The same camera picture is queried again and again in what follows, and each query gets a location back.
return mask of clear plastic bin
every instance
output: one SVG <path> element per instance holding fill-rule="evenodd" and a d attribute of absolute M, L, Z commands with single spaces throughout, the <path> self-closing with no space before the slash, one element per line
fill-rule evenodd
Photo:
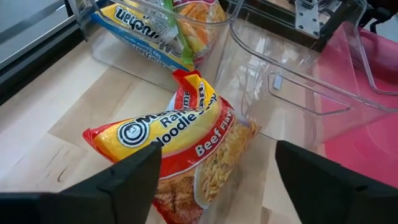
<path fill-rule="evenodd" d="M 287 1 L 271 2 L 294 10 Z M 398 78 L 380 73 L 380 67 L 394 69 L 398 60 L 391 56 L 381 64 L 372 55 L 376 58 L 369 61 L 374 66 L 369 65 L 366 53 L 377 52 L 380 44 L 373 41 L 364 48 L 365 32 L 357 28 L 365 0 L 351 1 L 355 7 L 335 26 L 327 42 L 312 48 L 259 27 L 266 20 L 261 19 L 261 10 L 267 4 L 250 0 L 242 5 L 230 25 L 215 86 L 236 110 L 263 126 L 262 134 L 311 148 L 398 112 L 398 82 L 391 81 Z M 319 12 L 324 7 L 319 5 Z M 313 21 L 322 27 L 335 23 L 333 18 L 318 13 Z"/>
<path fill-rule="evenodd" d="M 209 5 L 213 7 L 217 4 L 216 1 L 209 0 L 203 2 L 209 2 L 211 3 Z M 142 20 L 145 26 L 157 25 L 155 29 L 151 27 L 152 30 L 157 32 L 156 35 L 149 37 L 143 34 L 143 29 L 128 28 L 112 21 L 101 9 L 113 4 L 117 4 L 121 9 L 128 8 L 129 10 L 134 10 L 137 14 L 141 13 L 144 19 L 146 19 Z M 238 10 L 238 7 L 224 5 L 221 8 L 220 6 L 219 9 L 225 12 L 224 20 L 221 22 L 201 22 L 168 10 L 161 6 L 163 4 L 164 1 L 157 0 L 70 0 L 70 5 L 85 34 L 86 40 L 92 44 L 92 54 L 95 59 L 171 91 L 177 89 L 175 82 L 172 80 L 171 71 L 182 67 L 186 70 L 197 69 L 202 74 L 208 74 L 206 79 L 210 83 L 213 83 L 223 50 L 223 42 L 227 35 L 228 24 L 234 13 Z M 98 19 L 95 21 L 95 18 L 92 17 L 95 12 L 106 21 L 100 28 L 98 28 L 99 25 L 97 24 Z M 171 21 L 178 24 L 178 29 L 170 25 Z M 181 27 L 188 27 L 191 30 L 205 30 L 207 32 L 207 44 L 203 51 L 194 52 L 191 57 L 188 57 L 192 59 L 193 64 L 183 63 L 180 66 L 173 63 L 172 65 L 164 65 L 167 68 L 162 67 L 159 65 L 159 61 L 163 63 L 165 59 L 169 60 L 168 55 L 178 58 L 179 55 L 183 54 L 182 49 L 178 47 L 167 48 L 167 46 L 171 45 L 181 46 L 181 39 L 179 39 L 179 35 L 182 33 Z M 120 38 L 120 33 L 131 34 L 132 37 L 126 40 Z"/>

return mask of light wood surface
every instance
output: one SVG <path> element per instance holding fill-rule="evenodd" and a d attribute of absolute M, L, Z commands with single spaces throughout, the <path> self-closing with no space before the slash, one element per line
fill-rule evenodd
<path fill-rule="evenodd" d="M 142 71 L 166 73 L 141 56 L 132 59 L 144 63 Z M 109 167 L 111 163 L 89 147 L 81 133 L 89 127 L 163 111 L 172 95 L 96 61 L 90 45 L 81 43 L 0 106 L 0 191 L 58 192 Z M 262 103 L 267 103 L 261 105 L 269 106 L 273 117 L 262 121 L 263 134 L 292 125 L 279 122 L 288 114 L 275 112 L 275 104 Z M 300 223 L 275 163 L 276 141 L 263 134 L 250 143 L 234 172 L 237 178 L 231 178 L 238 186 L 220 195 L 202 223 Z M 164 221 L 151 209 L 147 223 Z"/>

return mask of metal bracket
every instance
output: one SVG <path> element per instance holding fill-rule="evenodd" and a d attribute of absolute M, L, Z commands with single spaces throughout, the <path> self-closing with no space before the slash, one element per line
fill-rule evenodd
<path fill-rule="evenodd" d="M 309 3 L 306 3 L 305 0 L 295 1 L 296 30 L 315 39 L 319 39 L 320 36 L 317 2 L 318 0 L 312 0 L 312 2 Z"/>

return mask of maruchan ramen package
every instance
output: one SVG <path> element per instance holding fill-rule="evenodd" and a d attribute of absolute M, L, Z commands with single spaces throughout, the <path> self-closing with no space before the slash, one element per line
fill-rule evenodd
<path fill-rule="evenodd" d="M 173 8 L 172 0 L 147 2 L 170 11 Z M 102 8 L 101 13 L 94 12 L 91 18 L 147 59 L 171 71 L 194 69 L 192 49 L 174 17 L 154 7 L 133 1 L 125 3 L 131 7 L 115 3 Z"/>
<path fill-rule="evenodd" d="M 177 70 L 172 110 L 87 129 L 83 137 L 112 162 L 151 142 L 162 146 L 153 204 L 165 221 L 197 223 L 222 190 L 257 126 L 194 72 Z"/>
<path fill-rule="evenodd" d="M 226 13 L 217 0 L 174 0 L 174 11 L 194 21 L 217 23 L 226 20 Z M 191 23 L 178 19 L 181 30 L 193 50 L 196 64 L 212 48 L 211 43 L 217 38 L 218 27 Z"/>

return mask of instant noodle bag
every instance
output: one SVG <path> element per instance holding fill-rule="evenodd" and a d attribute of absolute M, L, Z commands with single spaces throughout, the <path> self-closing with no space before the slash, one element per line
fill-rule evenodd
<path fill-rule="evenodd" d="M 173 8 L 172 0 L 147 0 L 147 2 L 170 11 Z M 154 7 L 133 1 L 125 3 L 139 10 L 115 3 L 101 9 L 104 16 L 94 12 L 91 18 L 147 59 L 171 71 L 193 70 L 193 52 L 179 31 L 174 17 Z M 135 35 L 120 29 L 117 25 L 125 27 Z"/>
<path fill-rule="evenodd" d="M 226 13 L 217 0 L 174 0 L 174 11 L 194 21 L 217 23 L 226 19 Z M 195 64 L 200 63 L 217 38 L 218 27 L 195 24 L 178 19 L 181 30 L 193 50 Z"/>
<path fill-rule="evenodd" d="M 160 179 L 153 204 L 165 221 L 196 223 L 220 192 L 257 126 L 194 72 L 177 70 L 180 88 L 172 110 L 107 124 L 83 133 L 112 162 L 151 142 L 162 146 Z"/>

